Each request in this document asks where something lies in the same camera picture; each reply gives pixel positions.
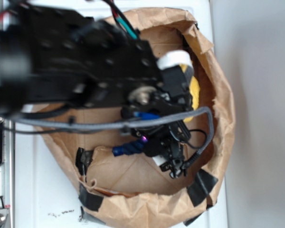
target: white surface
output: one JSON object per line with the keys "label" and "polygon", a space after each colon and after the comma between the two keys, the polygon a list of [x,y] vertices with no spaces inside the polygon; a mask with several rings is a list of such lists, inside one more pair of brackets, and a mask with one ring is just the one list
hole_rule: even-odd
{"label": "white surface", "polygon": [[[110,15],[109,8],[101,1],[86,3],[74,0],[35,0],[36,4],[75,8],[85,16]],[[202,33],[212,40],[209,2],[207,0],[117,0],[121,10],[137,7],[175,7],[190,11],[199,21]],[[106,226],[89,221],[78,222],[80,202],[68,178],[61,171],[41,136],[16,136],[16,228],[76,228]],[[173,228],[185,227],[182,223]],[[218,203],[205,212],[191,228],[227,228],[225,184],[223,183]]]}
{"label": "white surface", "polygon": [[285,0],[213,0],[212,9],[237,109],[229,227],[285,227]]}

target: yellow foam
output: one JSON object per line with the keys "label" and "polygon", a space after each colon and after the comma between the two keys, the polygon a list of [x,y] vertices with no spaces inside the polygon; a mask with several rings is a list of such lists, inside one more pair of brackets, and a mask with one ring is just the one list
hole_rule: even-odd
{"label": "yellow foam", "polygon": [[[190,93],[192,95],[192,108],[196,110],[199,107],[200,102],[200,85],[198,80],[195,77],[192,77],[189,87]],[[193,119],[193,117],[188,117],[184,119],[184,122],[190,122]]]}

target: gray wall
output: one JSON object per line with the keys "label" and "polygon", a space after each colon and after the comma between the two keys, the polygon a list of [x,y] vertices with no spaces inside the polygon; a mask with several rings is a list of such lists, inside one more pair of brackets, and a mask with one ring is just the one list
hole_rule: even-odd
{"label": "gray wall", "polygon": [[210,2],[237,111],[229,228],[285,227],[285,0]]}

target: black cable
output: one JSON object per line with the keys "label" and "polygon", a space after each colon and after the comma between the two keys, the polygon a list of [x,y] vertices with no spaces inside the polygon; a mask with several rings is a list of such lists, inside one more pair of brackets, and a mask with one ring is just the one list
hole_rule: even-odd
{"label": "black cable", "polygon": [[203,147],[203,145],[206,143],[206,140],[207,140],[207,133],[205,132],[205,131],[203,131],[202,129],[192,129],[192,130],[189,130],[190,132],[201,132],[201,133],[203,133],[204,134],[204,136],[205,136],[205,140],[204,140],[204,142],[203,142],[203,144],[201,145],[201,146],[199,146],[199,147],[197,147],[197,146],[193,146],[191,143],[189,143],[189,141],[187,141],[187,142],[185,142],[189,147],[191,147],[192,149],[195,149],[195,150],[198,150],[198,149],[200,149],[200,148],[202,148]]}
{"label": "black cable", "polygon": [[120,9],[118,9],[118,7],[113,2],[111,2],[110,0],[103,0],[103,1],[105,3],[107,3],[113,10],[115,10],[115,12],[121,17],[121,19],[123,19],[125,21],[125,23],[129,26],[129,28],[137,36],[137,39],[140,39],[138,32],[133,28],[133,26],[130,24],[130,22],[125,17],[125,15],[120,11]]}
{"label": "black cable", "polygon": [[62,115],[70,110],[70,106],[65,104],[57,109],[43,112],[43,113],[21,113],[22,118],[25,119],[48,119],[55,116]]}
{"label": "black cable", "polygon": [[204,145],[202,145],[188,160],[186,160],[183,163],[183,165],[182,165],[183,170],[188,169],[200,157],[200,155],[206,149],[206,147],[209,145],[209,143],[211,142],[211,140],[214,136],[214,125],[213,125],[212,112],[209,108],[206,108],[205,113],[207,113],[207,118],[208,118],[209,134],[207,135],[207,138],[206,138]]}

